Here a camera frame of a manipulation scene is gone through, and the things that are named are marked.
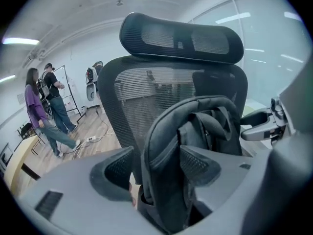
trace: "jeans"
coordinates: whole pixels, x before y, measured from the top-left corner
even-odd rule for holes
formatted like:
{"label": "jeans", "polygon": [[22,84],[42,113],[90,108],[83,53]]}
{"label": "jeans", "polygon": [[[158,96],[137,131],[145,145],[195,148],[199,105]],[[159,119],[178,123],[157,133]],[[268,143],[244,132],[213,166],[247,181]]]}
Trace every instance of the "jeans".
{"label": "jeans", "polygon": [[54,97],[49,102],[57,127],[65,134],[67,134],[67,128],[69,131],[73,131],[75,125],[69,120],[63,99],[61,97]]}
{"label": "jeans", "polygon": [[66,134],[64,134],[62,131],[52,125],[48,120],[43,120],[43,122],[45,125],[44,128],[39,127],[38,129],[47,137],[55,156],[58,156],[60,154],[56,141],[67,145],[69,148],[75,148],[75,140],[70,139]]}

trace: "ceiling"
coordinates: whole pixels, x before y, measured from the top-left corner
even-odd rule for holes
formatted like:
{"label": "ceiling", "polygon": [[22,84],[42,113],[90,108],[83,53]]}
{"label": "ceiling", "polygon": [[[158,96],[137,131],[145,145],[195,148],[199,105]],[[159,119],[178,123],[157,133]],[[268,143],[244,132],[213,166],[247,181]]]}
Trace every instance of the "ceiling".
{"label": "ceiling", "polygon": [[0,76],[17,73],[28,57],[42,59],[61,43],[82,34],[120,25],[131,12],[175,20],[197,0],[30,0],[11,23],[5,37],[39,40],[37,46],[4,45]]}

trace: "chair headrest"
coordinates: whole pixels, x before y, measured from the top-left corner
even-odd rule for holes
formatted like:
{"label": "chair headrest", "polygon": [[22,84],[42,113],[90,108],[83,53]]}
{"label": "chair headrest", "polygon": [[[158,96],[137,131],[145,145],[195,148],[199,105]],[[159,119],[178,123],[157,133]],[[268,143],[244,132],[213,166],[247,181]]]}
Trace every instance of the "chair headrest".
{"label": "chair headrest", "polygon": [[141,13],[125,18],[120,41],[133,56],[236,64],[244,55],[240,37],[230,28],[161,20]]}

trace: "mesh chair back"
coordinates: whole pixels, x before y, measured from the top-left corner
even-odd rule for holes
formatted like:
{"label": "mesh chair back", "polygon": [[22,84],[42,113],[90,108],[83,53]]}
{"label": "mesh chair back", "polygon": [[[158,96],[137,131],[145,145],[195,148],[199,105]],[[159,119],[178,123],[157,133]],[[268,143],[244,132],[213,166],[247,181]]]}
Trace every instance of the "mesh chair back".
{"label": "mesh chair back", "polygon": [[107,63],[99,74],[98,89],[120,145],[134,147],[133,173],[141,184],[146,134],[164,110],[193,96],[225,95],[242,114],[247,79],[234,64],[243,56],[243,45],[226,27],[182,24],[138,13],[125,19],[120,41],[132,56]]}

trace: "power strip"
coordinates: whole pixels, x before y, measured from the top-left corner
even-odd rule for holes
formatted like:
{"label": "power strip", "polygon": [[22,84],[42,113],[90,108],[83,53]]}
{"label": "power strip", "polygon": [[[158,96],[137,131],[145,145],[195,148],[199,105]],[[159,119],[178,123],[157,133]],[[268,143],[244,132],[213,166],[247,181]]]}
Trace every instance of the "power strip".
{"label": "power strip", "polygon": [[87,138],[87,139],[86,139],[86,143],[88,143],[88,142],[93,142],[95,139],[96,139],[96,136],[92,136],[92,137],[90,137],[90,138]]}

